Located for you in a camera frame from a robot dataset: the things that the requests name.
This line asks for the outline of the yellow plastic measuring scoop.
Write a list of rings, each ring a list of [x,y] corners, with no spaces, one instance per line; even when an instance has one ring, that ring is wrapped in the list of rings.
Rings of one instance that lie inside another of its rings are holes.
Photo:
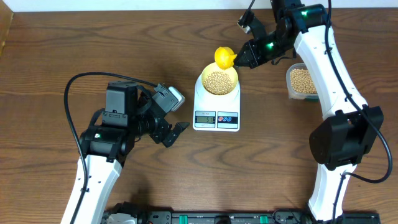
[[[229,47],[219,47],[215,51],[215,62],[223,70],[231,68],[236,57],[237,55]]]

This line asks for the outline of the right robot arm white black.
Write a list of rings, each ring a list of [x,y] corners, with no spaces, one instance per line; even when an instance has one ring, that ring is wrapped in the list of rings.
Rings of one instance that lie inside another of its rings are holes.
[[[256,68],[277,64],[286,51],[301,57],[315,85],[323,122],[309,137],[317,162],[315,186],[302,223],[367,223],[370,215],[345,216],[342,202],[350,177],[368,154],[384,115],[371,107],[352,82],[335,44],[331,7],[300,1],[272,1],[276,28],[265,30],[251,9],[238,26],[252,34],[234,59],[235,66]]]

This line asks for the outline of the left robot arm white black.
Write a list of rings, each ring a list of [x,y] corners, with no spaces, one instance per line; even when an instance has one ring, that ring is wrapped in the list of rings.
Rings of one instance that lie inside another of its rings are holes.
[[[99,223],[127,155],[136,141],[149,135],[170,147],[188,127],[165,120],[185,101],[174,87],[158,84],[149,91],[137,82],[110,82],[106,106],[96,111],[78,138],[80,160],[62,223]]]

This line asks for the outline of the pale yellow plastic bowl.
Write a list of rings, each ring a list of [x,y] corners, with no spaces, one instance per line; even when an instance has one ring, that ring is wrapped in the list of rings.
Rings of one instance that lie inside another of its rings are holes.
[[[217,66],[217,64],[214,62],[214,63],[211,63],[211,64],[209,64],[208,66],[206,66],[205,67],[205,69],[204,69],[204,71],[202,72],[202,75],[201,75],[201,84],[203,85],[203,81],[204,81],[204,79],[211,73],[211,72],[225,72],[225,73],[227,73],[228,75],[229,75],[229,77],[230,77],[230,79],[232,79],[233,80],[233,85],[234,85],[234,88],[233,89],[235,89],[236,87],[237,87],[237,85],[238,85],[238,74],[237,74],[237,72],[236,72],[236,70],[233,68],[233,67],[231,67],[231,68],[229,68],[229,69],[226,69],[226,70],[223,70],[223,69],[220,69],[218,66]]]

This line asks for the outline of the soybeans heap in bowl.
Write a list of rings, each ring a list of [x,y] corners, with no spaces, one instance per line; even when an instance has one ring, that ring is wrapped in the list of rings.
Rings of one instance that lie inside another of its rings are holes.
[[[233,80],[225,72],[211,72],[203,81],[205,89],[214,95],[225,95],[234,88]]]

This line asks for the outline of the white digital kitchen scale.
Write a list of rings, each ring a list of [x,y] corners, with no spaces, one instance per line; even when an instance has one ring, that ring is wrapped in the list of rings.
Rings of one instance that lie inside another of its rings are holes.
[[[193,129],[196,131],[237,132],[241,121],[241,88],[237,82],[233,91],[214,95],[202,84],[200,75],[195,84]]]

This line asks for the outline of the clear container of soybeans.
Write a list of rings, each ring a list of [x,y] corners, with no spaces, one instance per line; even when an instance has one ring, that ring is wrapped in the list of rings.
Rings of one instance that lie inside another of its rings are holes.
[[[293,64],[286,73],[290,99],[318,101],[317,91],[304,63]]]

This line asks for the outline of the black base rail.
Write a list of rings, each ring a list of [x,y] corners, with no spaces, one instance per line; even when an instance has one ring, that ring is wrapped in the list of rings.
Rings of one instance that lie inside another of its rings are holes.
[[[278,208],[274,211],[176,211],[170,207],[119,203],[103,213],[101,224],[271,224],[337,223],[381,224],[378,213],[348,212],[334,220],[316,220],[308,207]]]

